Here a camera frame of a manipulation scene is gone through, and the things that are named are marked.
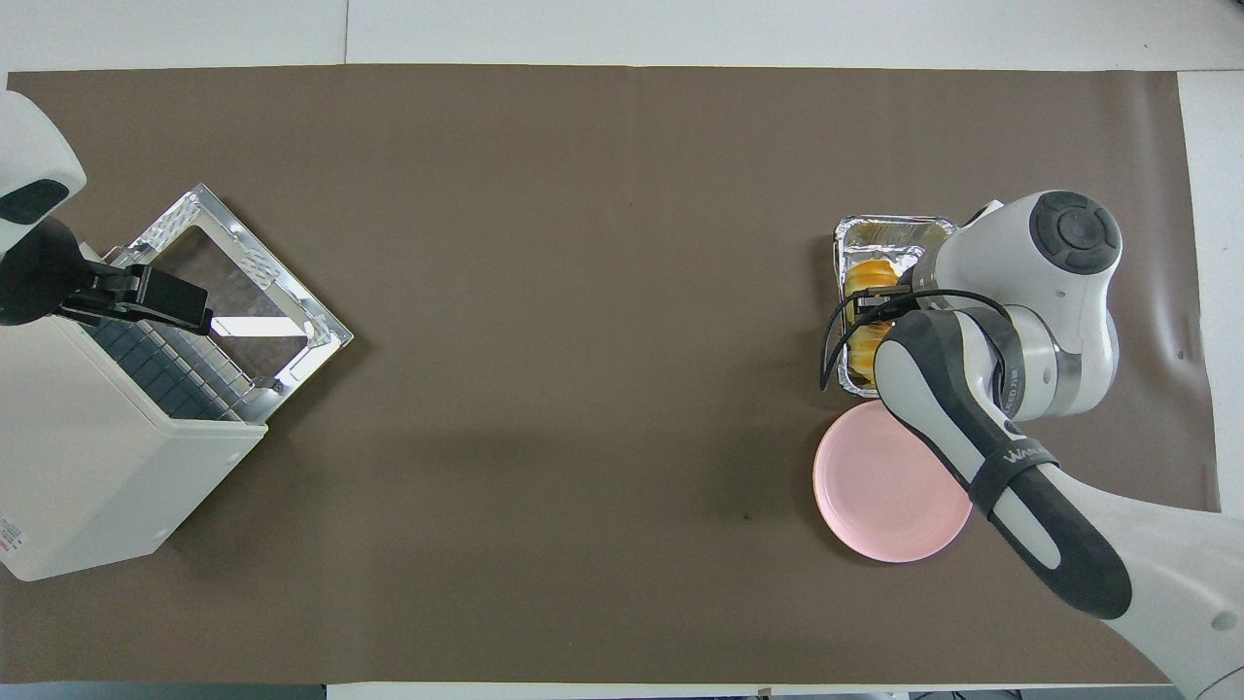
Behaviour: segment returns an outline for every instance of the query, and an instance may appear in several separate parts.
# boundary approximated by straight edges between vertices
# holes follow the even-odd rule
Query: white surface
[[[348,62],[1244,68],[1230,0],[351,0]]]
[[[0,71],[340,63],[345,25],[346,0],[4,0]]]
[[[1224,513],[1244,517],[1244,72],[1179,75]]]

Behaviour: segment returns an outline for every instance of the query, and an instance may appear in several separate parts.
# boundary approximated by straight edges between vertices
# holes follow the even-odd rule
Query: pink plate
[[[950,472],[881,402],[833,421],[816,450],[812,489],[838,540],[880,562],[938,552],[972,513]]]

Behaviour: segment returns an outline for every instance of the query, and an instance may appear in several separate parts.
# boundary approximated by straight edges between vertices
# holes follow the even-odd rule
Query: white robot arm
[[[1118,362],[1106,286],[1121,246],[1113,216],[1080,194],[990,208],[906,281],[983,293],[1009,317],[922,298],[877,349],[878,392],[1055,594],[1189,699],[1244,698],[1244,521],[1086,486],[1013,423],[1105,397]]]
[[[118,269],[82,256],[49,214],[86,184],[60,129],[30,99],[0,92],[0,325],[58,313],[152,320],[207,334],[208,293],[148,265]]]
[[[34,102],[0,92],[0,256],[86,185],[56,124]]]

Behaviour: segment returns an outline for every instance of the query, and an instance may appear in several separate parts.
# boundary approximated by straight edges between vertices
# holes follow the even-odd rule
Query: label sticker
[[[25,543],[26,541],[21,537],[21,528],[12,525],[12,521],[9,518],[0,516],[0,555],[12,555],[17,550],[21,550],[21,546]]]

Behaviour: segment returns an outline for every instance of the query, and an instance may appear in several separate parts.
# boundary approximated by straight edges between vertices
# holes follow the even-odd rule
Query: brown paper backdrop
[[[1026,428],[1095,486],[1213,506],[1173,73],[350,66],[15,73],[98,249],[205,182],[357,333],[164,547],[22,584],[0,674],[341,683],[1162,676],[979,517],[881,566],[812,453],[856,213],[1086,191],[1123,361]]]

